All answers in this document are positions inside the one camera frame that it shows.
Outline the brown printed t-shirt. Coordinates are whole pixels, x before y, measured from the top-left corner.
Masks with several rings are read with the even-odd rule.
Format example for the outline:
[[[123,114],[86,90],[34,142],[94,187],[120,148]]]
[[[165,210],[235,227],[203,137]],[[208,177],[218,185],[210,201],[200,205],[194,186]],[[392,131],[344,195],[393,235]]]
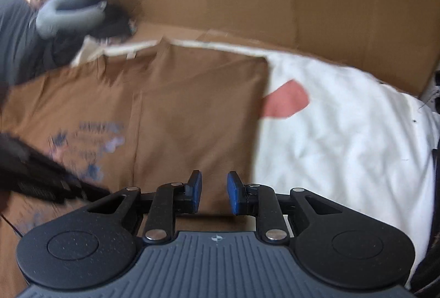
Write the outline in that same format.
[[[10,88],[1,131],[114,192],[152,192],[198,170],[198,215],[178,227],[241,231],[227,174],[250,177],[267,80],[263,57],[162,40],[129,60],[100,56]]]

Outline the grey neck pillow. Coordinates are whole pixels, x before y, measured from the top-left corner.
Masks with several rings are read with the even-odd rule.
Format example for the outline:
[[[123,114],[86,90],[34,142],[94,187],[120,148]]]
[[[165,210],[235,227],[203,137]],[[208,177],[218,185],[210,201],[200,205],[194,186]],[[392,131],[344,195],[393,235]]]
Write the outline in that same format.
[[[103,23],[107,4],[107,0],[48,0],[37,12],[37,32],[45,39],[60,32],[87,33]]]

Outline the black garment pile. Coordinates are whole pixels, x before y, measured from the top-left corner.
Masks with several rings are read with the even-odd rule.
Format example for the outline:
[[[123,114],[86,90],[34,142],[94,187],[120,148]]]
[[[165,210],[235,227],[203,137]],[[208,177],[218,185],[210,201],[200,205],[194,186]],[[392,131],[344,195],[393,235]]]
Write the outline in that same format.
[[[108,3],[105,15],[103,23],[87,33],[60,32],[55,37],[42,38],[48,42],[44,52],[46,71],[71,64],[87,37],[103,43],[122,43],[135,34],[134,21],[120,7]]]

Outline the dark grey pillow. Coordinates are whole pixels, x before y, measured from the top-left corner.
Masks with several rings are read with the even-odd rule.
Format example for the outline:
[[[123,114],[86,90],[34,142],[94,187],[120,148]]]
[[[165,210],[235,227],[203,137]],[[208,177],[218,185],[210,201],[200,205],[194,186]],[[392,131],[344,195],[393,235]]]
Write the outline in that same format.
[[[27,0],[1,0],[1,84],[23,84],[47,70],[47,42],[36,29]]]

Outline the cream bear print bedsheet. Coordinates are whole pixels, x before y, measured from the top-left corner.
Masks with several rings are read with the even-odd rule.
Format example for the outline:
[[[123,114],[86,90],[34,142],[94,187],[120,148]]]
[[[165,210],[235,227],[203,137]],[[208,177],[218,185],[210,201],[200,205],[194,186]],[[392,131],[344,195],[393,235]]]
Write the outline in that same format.
[[[246,181],[284,194],[302,186],[382,220],[405,232],[415,246],[416,262],[424,260],[436,190],[432,151],[439,140],[437,114],[351,67],[287,52],[169,43],[266,59],[268,80]],[[97,48],[74,67],[100,56],[129,60],[155,45]]]

